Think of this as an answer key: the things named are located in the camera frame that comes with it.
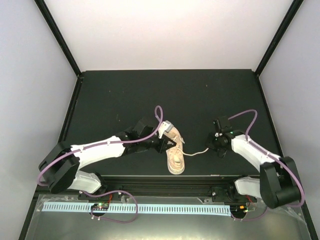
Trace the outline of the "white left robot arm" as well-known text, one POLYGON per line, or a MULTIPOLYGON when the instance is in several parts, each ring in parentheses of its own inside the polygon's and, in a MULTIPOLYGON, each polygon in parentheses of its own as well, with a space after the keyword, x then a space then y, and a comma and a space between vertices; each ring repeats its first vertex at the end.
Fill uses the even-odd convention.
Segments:
POLYGON ((88 173, 82 169, 94 163, 119 158, 133 153, 155 149, 166 153, 167 166, 172 174, 184 171, 183 154, 180 151, 184 140, 169 121, 159 126, 143 118, 134 127, 129 127, 107 139, 83 145, 58 143, 39 164, 42 184, 52 194, 66 190, 81 191, 95 199, 103 199, 108 192, 107 184, 98 172, 88 173))

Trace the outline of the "beige worn sneaker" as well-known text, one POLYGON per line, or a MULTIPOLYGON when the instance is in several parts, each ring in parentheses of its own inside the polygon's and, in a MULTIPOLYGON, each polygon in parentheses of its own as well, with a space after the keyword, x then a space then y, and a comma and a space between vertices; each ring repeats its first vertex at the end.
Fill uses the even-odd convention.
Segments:
POLYGON ((171 174, 180 175, 185 170, 185 161, 183 154, 183 140, 180 132, 173 127, 169 132, 164 133, 169 139, 176 143, 175 146, 166 150, 167 167, 171 174))

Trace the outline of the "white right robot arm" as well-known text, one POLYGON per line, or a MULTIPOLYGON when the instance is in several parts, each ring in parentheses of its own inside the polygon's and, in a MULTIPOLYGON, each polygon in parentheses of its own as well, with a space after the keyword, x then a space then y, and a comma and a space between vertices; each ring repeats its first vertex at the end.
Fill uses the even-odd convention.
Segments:
POLYGON ((275 209, 294 202, 304 203, 305 195, 295 161, 269 152, 241 130, 234 130, 226 116, 213 120, 215 131, 205 145, 219 155, 232 151, 247 160, 259 172, 259 178, 241 177, 228 187, 228 198, 240 201, 245 195, 262 199, 275 209))

